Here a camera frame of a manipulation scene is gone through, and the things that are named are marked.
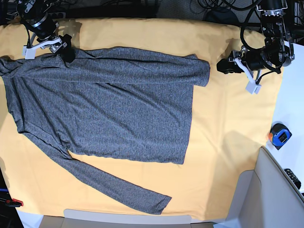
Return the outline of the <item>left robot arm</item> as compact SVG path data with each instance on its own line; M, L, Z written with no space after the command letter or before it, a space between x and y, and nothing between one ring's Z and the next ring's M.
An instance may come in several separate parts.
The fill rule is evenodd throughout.
M287 2L256 0L245 8L231 8L237 11L249 10L240 29L243 46L240 51L233 50L227 58L220 60L217 63L217 70L229 74L268 69L280 74L281 68L288 66L295 58L293 41L284 22ZM255 11L260 11L260 27L265 37L265 45L260 48L251 47L245 40L245 29Z

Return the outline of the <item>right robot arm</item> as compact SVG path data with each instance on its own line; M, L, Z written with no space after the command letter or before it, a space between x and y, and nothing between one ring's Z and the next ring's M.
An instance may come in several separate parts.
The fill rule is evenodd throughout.
M59 24L48 14L51 4L44 0L20 0L16 10L20 16L20 23L24 25L28 35L27 44L23 46L22 55L25 59L34 59L37 49L48 48L53 54L59 54L63 61L71 63L76 55L72 49L68 34L58 35Z

